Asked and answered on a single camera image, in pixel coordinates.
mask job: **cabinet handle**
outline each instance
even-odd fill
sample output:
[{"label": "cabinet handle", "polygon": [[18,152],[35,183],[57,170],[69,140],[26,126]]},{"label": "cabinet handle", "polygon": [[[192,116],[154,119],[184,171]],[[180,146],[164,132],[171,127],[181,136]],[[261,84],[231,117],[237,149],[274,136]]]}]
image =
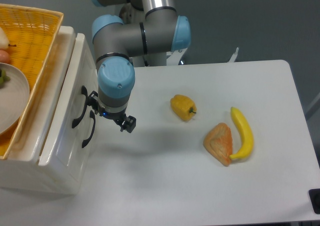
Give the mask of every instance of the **cabinet handle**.
[{"label": "cabinet handle", "polygon": [[83,106],[82,114],[80,115],[80,117],[75,118],[74,120],[72,120],[72,128],[73,129],[80,124],[80,122],[84,118],[86,110],[87,110],[88,91],[87,91],[87,88],[85,86],[81,87],[81,94],[85,96],[84,106]]},{"label": "cabinet handle", "polygon": [[93,119],[93,126],[92,126],[92,130],[91,130],[91,134],[90,136],[82,141],[82,148],[84,148],[85,146],[88,145],[88,143],[90,142],[90,140],[92,139],[92,136],[94,135],[95,132],[95,128],[96,128],[96,116],[95,113],[91,110],[90,111],[90,118]]}]

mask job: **white plate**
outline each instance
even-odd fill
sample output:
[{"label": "white plate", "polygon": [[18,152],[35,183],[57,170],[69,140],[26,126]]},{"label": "white plate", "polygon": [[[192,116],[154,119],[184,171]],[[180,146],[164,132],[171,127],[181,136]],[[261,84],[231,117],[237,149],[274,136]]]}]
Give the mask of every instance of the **white plate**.
[{"label": "white plate", "polygon": [[30,88],[26,76],[16,67],[0,63],[0,69],[10,77],[0,86],[0,134],[8,130],[27,106]]}]

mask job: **black handle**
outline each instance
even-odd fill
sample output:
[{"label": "black handle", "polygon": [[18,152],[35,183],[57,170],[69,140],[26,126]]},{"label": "black handle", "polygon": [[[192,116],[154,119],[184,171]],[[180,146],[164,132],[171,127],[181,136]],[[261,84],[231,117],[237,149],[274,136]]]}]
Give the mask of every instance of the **black handle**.
[{"label": "black handle", "polygon": [[91,134],[90,136],[82,141],[82,148],[84,148],[85,146],[88,145],[88,143],[90,142],[90,140],[92,139],[92,136],[94,135],[95,132],[95,128],[96,128],[96,116],[95,113],[91,110],[90,111],[90,118],[93,119],[93,126],[92,126],[92,130],[91,130]]},{"label": "black handle", "polygon": [[88,91],[87,91],[87,88],[85,86],[81,87],[81,94],[85,96],[84,106],[83,106],[83,110],[82,110],[82,113],[81,113],[80,117],[75,118],[74,120],[72,120],[72,128],[73,129],[80,124],[80,122],[84,118],[86,110],[87,110]]},{"label": "black handle", "polygon": [[311,204],[313,211],[320,215],[320,188],[314,188],[309,190],[309,196],[311,199]]}]

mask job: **black object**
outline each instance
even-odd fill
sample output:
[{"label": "black object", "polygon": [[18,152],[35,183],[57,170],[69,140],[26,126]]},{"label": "black object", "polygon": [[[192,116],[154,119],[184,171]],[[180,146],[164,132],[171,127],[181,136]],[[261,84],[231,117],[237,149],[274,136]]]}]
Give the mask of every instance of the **black object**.
[{"label": "black object", "polygon": [[84,148],[85,146],[87,146],[90,142],[90,140],[92,139],[92,136],[94,135],[95,132],[95,128],[96,128],[96,116],[95,113],[91,110],[90,111],[90,118],[93,119],[93,126],[92,126],[92,130],[91,130],[91,134],[90,136],[82,141],[82,148]]},{"label": "black object", "polygon": [[141,30],[143,53],[145,55],[147,55],[148,54],[148,47],[147,47],[147,38],[146,38],[146,31],[145,31],[144,23],[141,22],[141,23],[139,23],[139,25],[140,25],[140,30]]},{"label": "black object", "polygon": [[100,57],[97,58],[97,60],[95,61],[95,63],[97,64],[100,60],[105,59],[105,58],[109,58],[109,57],[114,57],[114,56],[118,56],[118,57],[122,57],[128,61],[130,61],[130,58],[123,54],[123,53],[119,53],[119,52],[110,52],[110,53],[106,53]]},{"label": "black object", "polygon": [[104,117],[109,120],[113,120],[118,126],[120,126],[121,132],[123,132],[125,130],[128,133],[131,133],[135,129],[136,124],[137,124],[136,123],[137,120],[133,116],[127,117],[126,109],[122,110],[121,112],[117,112],[117,113],[109,113],[109,112],[105,111],[105,109],[103,107],[101,107],[99,105],[98,93],[96,91],[92,91],[92,93],[90,93],[88,95],[87,88],[85,86],[82,86],[81,87],[81,94],[85,96],[83,110],[82,110],[81,115],[72,121],[72,128],[74,129],[75,127],[77,127],[79,125],[79,123],[81,122],[81,120],[84,118],[84,116],[86,114],[87,106],[92,107],[92,109],[94,110],[94,112],[90,111],[90,118],[92,118],[94,121],[91,135],[88,139],[86,139],[82,142],[82,148],[84,148],[89,143],[89,141],[92,139],[92,136],[94,134],[95,127],[96,127],[96,117],[94,114],[96,114],[96,115],[99,114],[99,116],[101,116],[101,117]]},{"label": "black object", "polygon": [[87,88],[85,86],[81,87],[81,94],[85,96],[84,106],[83,106],[83,110],[82,110],[82,113],[81,113],[80,117],[75,118],[74,120],[72,120],[72,128],[73,129],[80,124],[80,122],[84,118],[86,110],[87,110],[88,91],[87,91]]},{"label": "black object", "polygon": [[136,127],[136,118],[133,116],[126,116],[126,109],[117,113],[110,113],[105,111],[103,107],[101,107],[98,103],[98,93],[96,91],[92,91],[92,93],[87,97],[86,104],[91,106],[94,110],[94,113],[99,116],[104,117],[108,120],[113,120],[117,125],[120,126],[120,131],[124,130],[128,133],[131,133]]},{"label": "black object", "polygon": [[311,199],[311,204],[313,207],[313,211],[320,215],[320,188],[310,189],[309,196]]},{"label": "black object", "polygon": [[149,14],[152,14],[153,12],[158,11],[158,10],[173,10],[173,11],[177,12],[177,10],[174,7],[170,7],[170,6],[155,7],[153,9],[149,10],[148,12],[146,12],[145,18],[147,18]]}]

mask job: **white cabinet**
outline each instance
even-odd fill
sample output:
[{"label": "white cabinet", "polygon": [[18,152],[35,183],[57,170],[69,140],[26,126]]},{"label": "white cabinet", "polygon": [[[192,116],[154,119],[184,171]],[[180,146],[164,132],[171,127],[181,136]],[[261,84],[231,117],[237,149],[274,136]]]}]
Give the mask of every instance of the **white cabinet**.
[{"label": "white cabinet", "polygon": [[47,65],[51,70],[26,129],[8,159],[0,161],[1,187],[66,194],[79,190],[95,140],[93,134],[82,148],[94,126],[91,108],[74,128],[72,121],[85,105],[82,86],[89,94],[98,89],[96,65],[85,36],[76,36],[71,27],[61,27],[53,49]]}]

